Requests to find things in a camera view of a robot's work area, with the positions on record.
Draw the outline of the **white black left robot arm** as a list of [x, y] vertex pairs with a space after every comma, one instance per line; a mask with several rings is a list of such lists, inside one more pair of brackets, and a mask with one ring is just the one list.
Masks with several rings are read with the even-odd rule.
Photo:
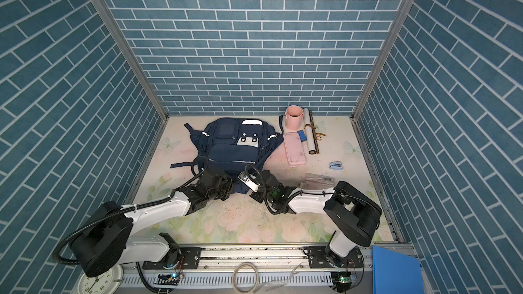
[[173, 189], [169, 196], [144, 204], [120, 206], [109, 201], [75, 231], [65, 243], [88, 277], [100, 276], [116, 265], [141, 261], [176, 268], [181, 249], [174, 238], [161, 233], [151, 239], [136, 234], [168, 219], [190, 215], [212, 200], [227, 200], [234, 180], [217, 170], [204, 170], [195, 184]]

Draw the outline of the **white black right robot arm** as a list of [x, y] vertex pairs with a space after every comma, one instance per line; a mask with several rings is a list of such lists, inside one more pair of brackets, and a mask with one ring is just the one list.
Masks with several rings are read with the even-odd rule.
[[268, 170], [247, 165], [238, 175], [272, 215], [316, 213], [326, 215], [336, 225], [323, 258], [335, 267], [346, 266], [356, 247], [369, 247], [380, 226], [381, 207], [350, 183], [340, 181], [322, 190], [283, 186]]

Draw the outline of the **navy blue student backpack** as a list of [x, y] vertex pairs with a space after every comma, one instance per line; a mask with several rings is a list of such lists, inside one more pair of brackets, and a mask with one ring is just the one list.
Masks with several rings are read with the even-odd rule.
[[283, 143], [283, 134], [256, 118], [218, 118], [202, 131], [186, 123], [197, 149], [197, 170], [217, 167], [237, 178], [250, 164], [262, 170], [266, 160]]

